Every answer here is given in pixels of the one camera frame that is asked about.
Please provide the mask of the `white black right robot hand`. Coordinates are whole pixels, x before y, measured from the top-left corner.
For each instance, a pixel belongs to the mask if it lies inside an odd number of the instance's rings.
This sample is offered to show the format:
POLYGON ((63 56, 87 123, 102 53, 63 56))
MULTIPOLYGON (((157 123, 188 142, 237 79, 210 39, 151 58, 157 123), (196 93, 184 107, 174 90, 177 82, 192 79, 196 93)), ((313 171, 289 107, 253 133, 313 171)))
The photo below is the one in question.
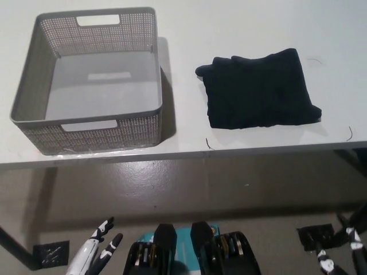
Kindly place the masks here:
MULTIPOLYGON (((337 214, 337 218, 341 223, 343 234, 347 237, 350 250, 352 252, 352 260, 357 274, 366 274, 366 247, 359 236, 358 231, 345 216, 341 213, 337 214)), ((321 237, 317 235, 320 231, 308 231, 305 233, 307 240, 311 242, 313 249, 317 254, 321 271, 323 274, 347 274, 339 265, 337 265, 326 253, 322 246, 321 237)))

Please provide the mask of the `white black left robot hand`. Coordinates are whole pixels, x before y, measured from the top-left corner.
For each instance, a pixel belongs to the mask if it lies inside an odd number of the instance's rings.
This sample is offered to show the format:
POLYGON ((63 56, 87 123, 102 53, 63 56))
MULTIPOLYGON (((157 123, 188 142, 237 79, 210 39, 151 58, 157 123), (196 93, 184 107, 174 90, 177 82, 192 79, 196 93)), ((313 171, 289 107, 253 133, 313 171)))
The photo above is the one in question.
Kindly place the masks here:
POLYGON ((66 274, 100 274, 123 239, 123 234, 118 233, 101 253, 97 254, 99 245, 104 241, 104 236, 113 227, 114 217, 100 224, 78 250, 68 265, 66 274))

